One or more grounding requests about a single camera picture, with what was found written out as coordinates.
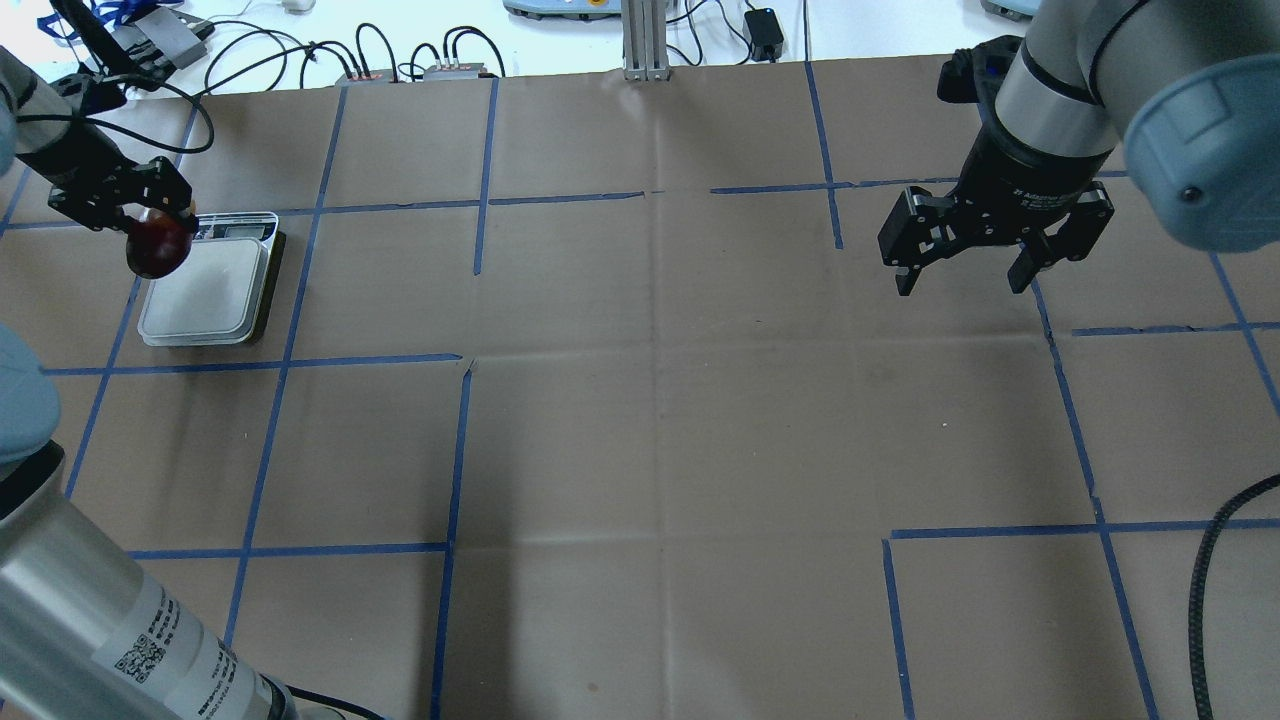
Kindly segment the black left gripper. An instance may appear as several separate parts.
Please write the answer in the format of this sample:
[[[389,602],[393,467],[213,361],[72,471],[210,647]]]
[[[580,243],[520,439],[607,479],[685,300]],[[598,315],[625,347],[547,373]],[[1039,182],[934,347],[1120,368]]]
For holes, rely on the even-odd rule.
[[[166,231],[195,236],[198,213],[192,188],[165,158],[138,163],[93,118],[122,108],[125,96],[95,76],[68,76],[50,85],[15,78],[15,156],[50,184],[47,204],[93,231],[129,237],[145,227],[146,210],[165,211]]]

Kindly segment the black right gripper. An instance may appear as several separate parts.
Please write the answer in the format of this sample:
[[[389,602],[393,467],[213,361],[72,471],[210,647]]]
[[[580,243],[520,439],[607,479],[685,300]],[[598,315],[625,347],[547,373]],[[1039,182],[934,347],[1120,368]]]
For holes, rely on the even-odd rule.
[[[1115,147],[1105,108],[1023,47],[957,50],[942,67],[940,100],[973,104],[980,128],[946,195],[910,186],[878,233],[899,296],[925,266],[968,249],[1016,246],[1014,293],[1061,260],[1085,259],[1114,217],[1097,173]]]

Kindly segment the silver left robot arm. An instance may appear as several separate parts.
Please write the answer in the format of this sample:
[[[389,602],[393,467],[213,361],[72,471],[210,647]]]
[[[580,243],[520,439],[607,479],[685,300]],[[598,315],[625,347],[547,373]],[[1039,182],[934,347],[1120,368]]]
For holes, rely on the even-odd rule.
[[[140,164],[93,110],[3,53],[3,165],[51,184],[49,204],[125,236],[159,279],[198,229],[169,156]],[[61,404],[27,343],[3,331],[3,698],[37,719],[297,719],[294,696],[239,659],[60,487]]]

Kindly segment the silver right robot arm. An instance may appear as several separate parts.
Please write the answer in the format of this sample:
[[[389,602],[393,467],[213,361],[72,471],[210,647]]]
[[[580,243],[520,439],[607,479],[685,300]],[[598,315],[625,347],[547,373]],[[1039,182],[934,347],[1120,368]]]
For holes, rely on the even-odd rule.
[[[1019,247],[1014,293],[1085,259],[1116,149],[1164,231],[1203,252],[1277,242],[1275,1],[1043,1],[1023,37],[957,50],[937,96],[980,117],[955,187],[910,186],[877,241],[900,295],[969,249]]]

